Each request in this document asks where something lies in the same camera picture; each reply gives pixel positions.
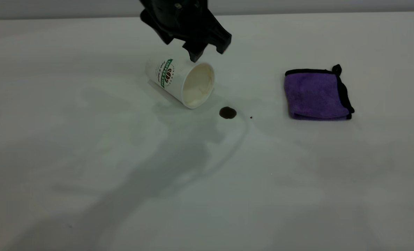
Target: cup logo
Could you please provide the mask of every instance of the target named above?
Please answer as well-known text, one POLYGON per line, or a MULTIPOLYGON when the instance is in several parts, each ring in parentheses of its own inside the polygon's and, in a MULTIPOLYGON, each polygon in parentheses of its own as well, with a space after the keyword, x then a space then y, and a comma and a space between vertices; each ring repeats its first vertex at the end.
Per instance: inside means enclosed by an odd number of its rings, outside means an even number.
POLYGON ((160 78, 160 85, 162 88, 168 87, 171 84, 174 76, 174 65, 171 63, 173 59, 168 59, 166 62, 164 61, 160 66, 159 73, 157 75, 160 78))

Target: coffee bean logo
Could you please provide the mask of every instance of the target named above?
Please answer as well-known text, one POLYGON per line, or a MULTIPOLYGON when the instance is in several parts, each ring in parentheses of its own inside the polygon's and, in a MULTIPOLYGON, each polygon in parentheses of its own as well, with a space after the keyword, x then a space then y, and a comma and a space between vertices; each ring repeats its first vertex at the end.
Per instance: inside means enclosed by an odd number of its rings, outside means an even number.
POLYGON ((168 83, 168 80, 171 78, 171 68, 170 69, 168 69, 168 71, 167 71, 167 75, 165 76, 165 82, 167 82, 168 83))

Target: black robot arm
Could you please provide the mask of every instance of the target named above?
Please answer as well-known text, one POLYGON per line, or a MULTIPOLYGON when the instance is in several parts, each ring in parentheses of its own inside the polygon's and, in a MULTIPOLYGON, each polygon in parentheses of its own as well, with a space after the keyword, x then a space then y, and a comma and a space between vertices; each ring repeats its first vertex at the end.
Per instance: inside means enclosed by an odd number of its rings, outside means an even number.
POLYGON ((174 38, 185 41, 183 47, 196 62, 208 44, 223 54, 231 42, 228 33, 208 10, 207 0, 140 0, 145 10, 143 22, 151 26, 169 44, 174 38))

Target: purple towel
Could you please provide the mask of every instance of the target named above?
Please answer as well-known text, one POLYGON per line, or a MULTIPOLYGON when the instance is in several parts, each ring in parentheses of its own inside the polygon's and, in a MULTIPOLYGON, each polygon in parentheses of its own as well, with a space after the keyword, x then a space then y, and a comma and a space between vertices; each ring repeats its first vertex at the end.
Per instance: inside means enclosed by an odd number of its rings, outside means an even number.
POLYGON ((298 69, 286 72, 285 92, 289 114, 303 120, 351 119, 354 109, 346 86, 340 79, 342 68, 329 70, 298 69))

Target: spilled liquid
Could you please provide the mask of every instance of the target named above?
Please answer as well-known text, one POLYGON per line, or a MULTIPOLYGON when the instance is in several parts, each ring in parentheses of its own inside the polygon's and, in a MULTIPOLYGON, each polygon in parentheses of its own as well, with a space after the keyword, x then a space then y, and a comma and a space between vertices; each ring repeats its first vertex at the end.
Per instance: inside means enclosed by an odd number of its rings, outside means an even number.
POLYGON ((224 119, 233 119, 236 116, 236 111, 235 109, 226 106, 219 111, 219 115, 224 119))

